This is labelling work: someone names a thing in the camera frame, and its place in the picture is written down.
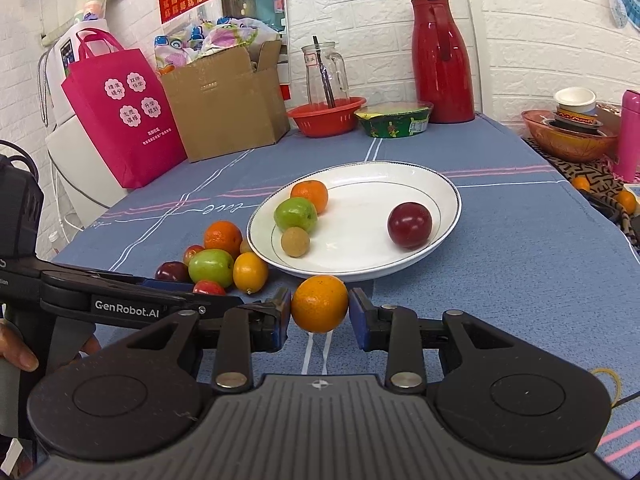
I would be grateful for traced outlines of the person left hand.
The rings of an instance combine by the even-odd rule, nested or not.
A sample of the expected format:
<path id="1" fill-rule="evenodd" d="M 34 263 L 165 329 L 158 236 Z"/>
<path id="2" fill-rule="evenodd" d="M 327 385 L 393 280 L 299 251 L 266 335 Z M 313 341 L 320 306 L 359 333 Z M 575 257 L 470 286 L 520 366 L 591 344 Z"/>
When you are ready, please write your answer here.
<path id="1" fill-rule="evenodd" d="M 92 335 L 80 348 L 74 357 L 74 362 L 83 359 L 85 356 L 91 356 L 101 350 L 101 345 Z M 0 324 L 0 356 L 2 360 L 11 363 L 19 370 L 25 372 L 33 372 L 39 366 L 39 361 L 24 341 L 18 336 L 18 333 L 10 326 L 6 320 L 1 320 Z"/>

